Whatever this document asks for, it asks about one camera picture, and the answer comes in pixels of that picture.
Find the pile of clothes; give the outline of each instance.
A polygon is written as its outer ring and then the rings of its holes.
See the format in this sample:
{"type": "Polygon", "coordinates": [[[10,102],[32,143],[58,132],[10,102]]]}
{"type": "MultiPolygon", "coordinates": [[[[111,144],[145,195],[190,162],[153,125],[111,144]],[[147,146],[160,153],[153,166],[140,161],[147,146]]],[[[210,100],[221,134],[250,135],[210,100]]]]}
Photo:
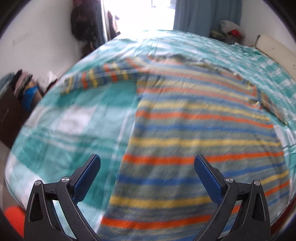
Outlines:
{"type": "Polygon", "coordinates": [[[227,44],[242,43],[245,34],[240,26],[228,20],[222,20],[219,24],[221,26],[222,33],[226,36],[225,42],[227,44]]]}
{"type": "Polygon", "coordinates": [[[0,87],[3,91],[10,87],[25,111],[34,109],[43,97],[43,92],[33,79],[33,75],[22,69],[16,74],[12,72],[4,76],[0,80],[0,87]]]}

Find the floor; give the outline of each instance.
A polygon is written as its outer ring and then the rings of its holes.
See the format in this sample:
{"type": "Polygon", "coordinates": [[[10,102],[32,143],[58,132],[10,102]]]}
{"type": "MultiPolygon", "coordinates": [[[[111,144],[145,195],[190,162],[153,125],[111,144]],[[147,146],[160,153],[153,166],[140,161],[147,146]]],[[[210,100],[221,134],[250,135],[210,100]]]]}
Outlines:
{"type": "Polygon", "coordinates": [[[4,180],[5,165],[9,151],[10,149],[0,142],[0,207],[2,210],[9,206],[17,205],[17,202],[9,194],[4,180]]]}

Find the blue gripper pad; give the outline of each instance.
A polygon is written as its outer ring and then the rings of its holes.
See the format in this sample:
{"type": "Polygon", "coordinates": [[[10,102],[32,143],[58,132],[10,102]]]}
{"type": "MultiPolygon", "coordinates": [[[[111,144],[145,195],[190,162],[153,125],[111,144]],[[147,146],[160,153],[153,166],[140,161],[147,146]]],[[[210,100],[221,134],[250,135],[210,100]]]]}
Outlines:
{"type": "Polygon", "coordinates": [[[88,164],[73,187],[72,200],[75,204],[83,201],[100,168],[101,158],[98,155],[94,155],[92,161],[88,164]]]}
{"type": "Polygon", "coordinates": [[[195,157],[194,169],[202,181],[202,184],[204,185],[211,200],[218,205],[221,204],[223,200],[222,187],[199,156],[195,157]]]}

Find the orange object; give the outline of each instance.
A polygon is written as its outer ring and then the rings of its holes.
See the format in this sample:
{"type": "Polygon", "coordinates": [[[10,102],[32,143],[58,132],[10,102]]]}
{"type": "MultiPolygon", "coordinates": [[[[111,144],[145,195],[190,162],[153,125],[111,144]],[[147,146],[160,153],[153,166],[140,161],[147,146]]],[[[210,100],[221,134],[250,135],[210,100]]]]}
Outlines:
{"type": "Polygon", "coordinates": [[[24,237],[24,226],[25,226],[25,212],[21,207],[11,206],[5,209],[4,215],[19,233],[20,236],[24,237]]]}

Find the red cloth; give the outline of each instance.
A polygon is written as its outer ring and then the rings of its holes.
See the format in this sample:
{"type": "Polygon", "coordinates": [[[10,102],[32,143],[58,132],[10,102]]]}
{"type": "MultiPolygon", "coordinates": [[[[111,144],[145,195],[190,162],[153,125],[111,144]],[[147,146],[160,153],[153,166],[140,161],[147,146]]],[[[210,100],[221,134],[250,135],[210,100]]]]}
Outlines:
{"type": "Polygon", "coordinates": [[[19,233],[20,236],[24,237],[25,227],[25,212],[21,207],[11,206],[4,211],[4,215],[19,233]]]}
{"type": "Polygon", "coordinates": [[[242,38],[242,34],[237,29],[231,30],[229,33],[238,39],[242,38]]]}

